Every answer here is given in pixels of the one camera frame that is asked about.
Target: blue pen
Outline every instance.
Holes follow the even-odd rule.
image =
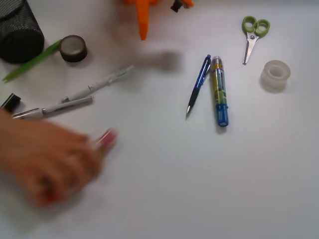
[[[203,85],[203,83],[205,81],[205,78],[206,78],[207,73],[208,73],[209,68],[210,68],[210,64],[211,64],[211,56],[207,55],[207,57],[204,60],[203,66],[200,69],[200,72],[199,72],[196,84],[194,86],[193,92],[191,93],[188,107],[187,107],[187,111],[186,111],[186,118],[188,118],[192,108],[195,105],[195,101],[197,99],[200,87]]]

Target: tape roll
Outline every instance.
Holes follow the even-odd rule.
[[[60,42],[59,51],[67,62],[82,61],[88,54],[85,41],[76,35],[64,37]]]

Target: white pen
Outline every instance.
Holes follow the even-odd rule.
[[[80,91],[79,93],[76,93],[73,96],[64,97],[60,101],[60,103],[65,103],[65,102],[69,102],[69,101],[73,101],[73,100],[77,100],[77,99],[83,98],[83,97],[85,97],[85,96],[87,96],[87,95],[89,95],[89,94],[101,89],[102,87],[109,86],[114,81],[116,81],[116,80],[120,79],[121,77],[125,76],[133,68],[134,68],[134,66],[130,66],[128,68],[119,70],[119,71],[107,76],[102,82],[95,83],[95,84],[93,84],[91,86],[88,86],[87,89],[85,89],[83,91]]]
[[[66,103],[62,103],[62,104],[58,104],[58,105],[54,105],[54,106],[50,106],[50,107],[46,107],[46,108],[36,108],[36,109],[32,109],[29,111],[25,111],[25,112],[21,112],[21,113],[17,113],[12,115],[13,119],[19,119],[19,120],[33,120],[33,119],[41,119],[44,117],[48,117],[52,114],[57,114],[59,112],[62,111],[66,111],[66,110],[71,110],[73,108],[79,107],[81,105],[86,105],[86,104],[90,104],[94,101],[93,96],[89,96],[86,98],[82,98],[79,100],[75,100],[75,101],[70,101],[70,102],[66,102]]]

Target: orange object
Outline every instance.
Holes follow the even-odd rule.
[[[192,3],[191,0],[180,0],[184,5],[186,5],[187,7],[193,7],[194,4]]]
[[[126,4],[136,4],[141,40],[146,40],[149,29],[149,5],[158,3],[158,0],[124,0]],[[192,0],[181,0],[187,7],[192,7]]]

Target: mesh pencil holder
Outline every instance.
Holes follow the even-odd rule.
[[[44,47],[43,33],[26,0],[0,0],[0,58],[25,63]]]

